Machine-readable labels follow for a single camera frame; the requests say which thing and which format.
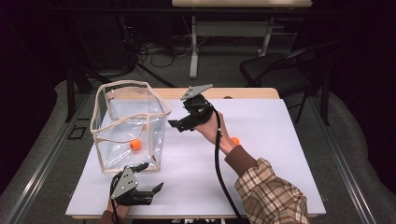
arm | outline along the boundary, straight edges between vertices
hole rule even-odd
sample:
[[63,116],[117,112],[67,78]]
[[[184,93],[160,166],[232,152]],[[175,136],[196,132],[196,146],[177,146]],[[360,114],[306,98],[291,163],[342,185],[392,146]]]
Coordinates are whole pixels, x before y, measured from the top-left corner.
[[[131,206],[117,207],[117,215],[119,215],[120,224],[124,223],[124,219],[128,216]],[[98,224],[113,224],[113,206],[111,205],[110,199],[108,200],[107,210],[103,212]]]
[[[252,223],[308,223],[306,198],[288,181],[275,175],[269,161],[253,159],[242,146],[237,146],[228,135],[222,114],[220,116],[220,150],[226,162],[239,175],[235,188],[241,196],[247,216]],[[209,142],[215,143],[217,121],[211,119],[194,128]]]

black curtain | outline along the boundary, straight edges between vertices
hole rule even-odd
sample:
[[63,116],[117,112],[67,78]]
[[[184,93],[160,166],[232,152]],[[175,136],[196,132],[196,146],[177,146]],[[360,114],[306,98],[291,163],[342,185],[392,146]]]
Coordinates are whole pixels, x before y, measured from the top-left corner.
[[65,79],[52,22],[35,1],[0,3],[0,193],[41,133],[56,103],[54,87]]
[[324,23],[307,20],[294,47],[341,40],[331,91],[358,121],[369,162],[383,184],[396,193],[395,2],[317,0],[313,7],[343,9],[350,17]]

white desk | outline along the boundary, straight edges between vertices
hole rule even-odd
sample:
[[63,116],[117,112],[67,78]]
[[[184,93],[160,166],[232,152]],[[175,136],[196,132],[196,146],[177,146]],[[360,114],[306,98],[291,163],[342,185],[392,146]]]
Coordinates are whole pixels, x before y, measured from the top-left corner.
[[[318,189],[309,170],[284,102],[279,99],[209,100],[223,112],[229,133],[254,157],[270,161],[277,175],[300,188],[308,200],[308,214],[325,214]],[[187,115],[179,100],[169,119]],[[233,188],[237,178],[220,153],[220,169],[225,185],[241,214],[245,214]],[[75,218],[98,218],[106,209],[114,174],[103,174],[92,147],[66,214]],[[221,190],[215,172],[214,146],[198,132],[180,133],[166,127],[162,169],[136,175],[139,190],[150,190],[160,182],[163,189],[150,206],[136,206],[134,218],[228,218],[233,209]]]
[[[173,7],[311,7],[311,0],[172,0]],[[259,56],[264,56],[274,28],[274,18],[268,21],[197,21],[191,22],[190,78],[197,78],[198,48],[196,38],[203,36],[257,36],[264,37]]]

clear container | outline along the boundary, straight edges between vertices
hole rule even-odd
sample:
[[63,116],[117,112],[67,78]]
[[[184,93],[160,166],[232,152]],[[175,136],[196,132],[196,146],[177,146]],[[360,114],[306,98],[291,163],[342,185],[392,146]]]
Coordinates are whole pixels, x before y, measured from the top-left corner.
[[171,106],[147,82],[102,85],[95,98],[91,133],[103,172],[148,162],[160,170],[165,122]]

cable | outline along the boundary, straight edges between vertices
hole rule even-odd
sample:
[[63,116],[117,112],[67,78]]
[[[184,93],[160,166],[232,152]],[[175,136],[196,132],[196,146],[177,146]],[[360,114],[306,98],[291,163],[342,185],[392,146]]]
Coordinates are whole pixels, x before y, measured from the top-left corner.
[[161,83],[167,85],[168,87],[177,88],[177,86],[174,85],[173,83],[169,82],[168,80],[164,79],[163,77],[160,77],[157,74],[155,74],[155,73],[151,72],[150,70],[148,70],[147,67],[145,67],[143,64],[137,63],[136,65],[141,67],[143,70],[145,70],[147,73],[149,73],[152,77],[154,77],[155,79],[161,81]]
[[238,209],[236,208],[235,204],[233,203],[233,199],[231,198],[230,193],[228,192],[227,188],[225,187],[224,181],[221,176],[221,171],[220,171],[220,166],[219,166],[219,149],[220,149],[220,138],[221,138],[221,125],[220,125],[220,117],[219,117],[219,112],[215,109],[213,105],[212,109],[213,112],[215,112],[216,115],[216,120],[218,122],[218,131],[216,133],[216,144],[215,144],[215,167],[216,167],[216,174],[218,175],[218,180],[220,182],[221,188],[224,191],[225,196],[228,199],[228,202],[230,203],[231,208],[235,212],[236,216],[238,217],[238,220],[240,223],[245,223],[244,219],[242,219],[241,214],[239,214]]
[[[110,198],[111,198],[111,195],[114,192],[114,187],[118,183],[118,181],[120,180],[121,176],[122,176],[122,173],[118,173],[117,175],[115,175],[113,177],[113,179],[111,181],[111,184],[110,184]],[[117,207],[118,206],[116,206],[116,204],[114,202],[115,200],[110,199],[110,201],[111,201],[111,206],[113,207],[113,214],[111,215],[111,219],[112,219],[113,223],[120,224],[119,215],[117,214]]]

